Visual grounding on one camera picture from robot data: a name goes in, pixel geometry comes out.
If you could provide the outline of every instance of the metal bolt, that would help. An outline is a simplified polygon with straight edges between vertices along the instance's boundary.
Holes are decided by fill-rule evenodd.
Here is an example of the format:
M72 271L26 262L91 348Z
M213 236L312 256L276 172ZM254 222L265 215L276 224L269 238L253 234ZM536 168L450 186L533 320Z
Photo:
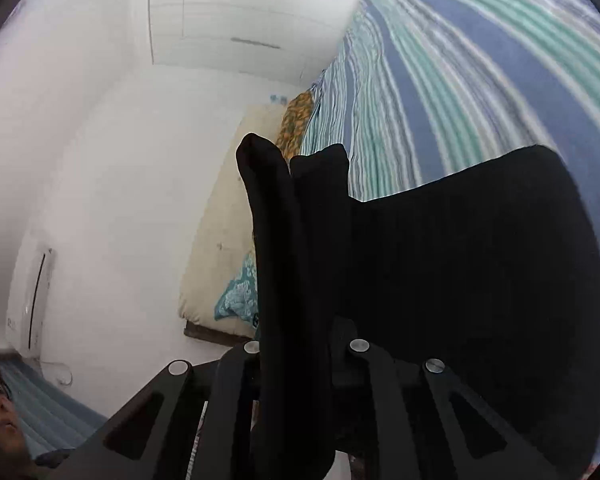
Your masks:
M260 342L259 341L249 341L244 344L244 351L247 354L257 354L260 352Z
M351 343L349 343L349 347L354 352L366 352L369 350L369 342L364 339L354 339Z
M425 368L432 374L441 374L445 369L445 364L440 359L428 359Z
M189 365L186 361L174 361L169 365L169 373L171 375L182 375L188 368Z

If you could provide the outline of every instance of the white wall-mounted unit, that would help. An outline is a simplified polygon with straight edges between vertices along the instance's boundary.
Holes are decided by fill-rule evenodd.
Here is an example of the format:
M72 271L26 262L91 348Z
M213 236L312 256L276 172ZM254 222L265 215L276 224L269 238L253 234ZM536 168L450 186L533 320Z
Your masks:
M54 252L27 233L20 246L7 307L7 341L26 358L40 356Z

